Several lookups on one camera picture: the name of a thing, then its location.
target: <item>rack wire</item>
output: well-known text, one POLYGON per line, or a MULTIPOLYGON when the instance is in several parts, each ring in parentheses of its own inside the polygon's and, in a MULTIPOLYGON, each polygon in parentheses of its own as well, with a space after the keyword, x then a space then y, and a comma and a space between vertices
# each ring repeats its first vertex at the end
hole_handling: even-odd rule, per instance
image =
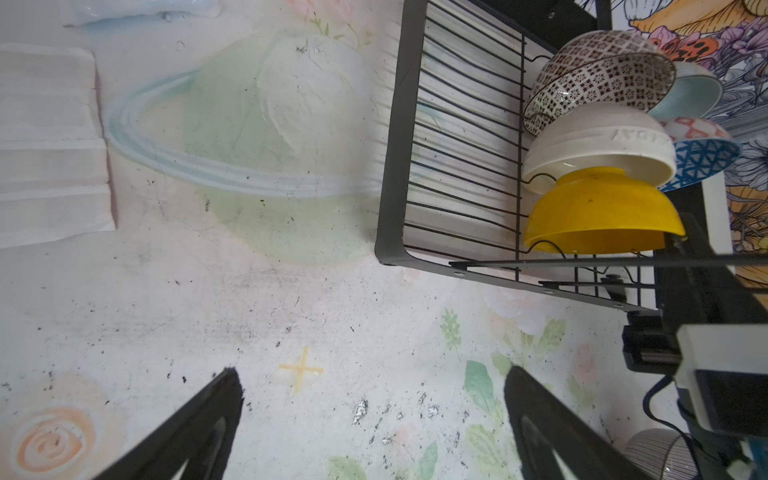
POLYGON ((521 179, 533 137, 520 112, 555 48, 515 25, 482 0, 405 0, 376 255, 387 265, 654 310, 654 267, 663 265, 652 252, 579 257, 521 245, 539 196, 521 179))

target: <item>plastic package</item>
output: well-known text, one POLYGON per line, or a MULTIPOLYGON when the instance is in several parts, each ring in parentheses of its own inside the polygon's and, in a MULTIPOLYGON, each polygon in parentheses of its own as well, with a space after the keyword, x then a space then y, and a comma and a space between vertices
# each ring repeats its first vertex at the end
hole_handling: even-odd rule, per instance
POLYGON ((219 0, 58 0, 58 6, 65 27, 161 12, 189 12, 207 17, 216 17, 221 12, 219 0))

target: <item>black metal dish rack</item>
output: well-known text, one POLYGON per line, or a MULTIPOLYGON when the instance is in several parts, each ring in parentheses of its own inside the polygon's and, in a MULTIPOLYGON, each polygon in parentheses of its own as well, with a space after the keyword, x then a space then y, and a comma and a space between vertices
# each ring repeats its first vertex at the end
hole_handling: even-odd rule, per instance
MULTIPOLYGON (((657 308, 659 267, 768 263, 693 254, 680 248, 685 239, 669 239, 663 256, 553 256, 522 246, 525 212, 538 196, 521 180, 532 137, 519 112, 552 52, 610 28, 610 4, 598 0, 597 10, 592 17, 572 0, 405 0, 376 238, 381 263, 639 313, 657 308)), ((670 197, 681 212, 698 210, 687 222, 701 224, 697 192, 670 197)))

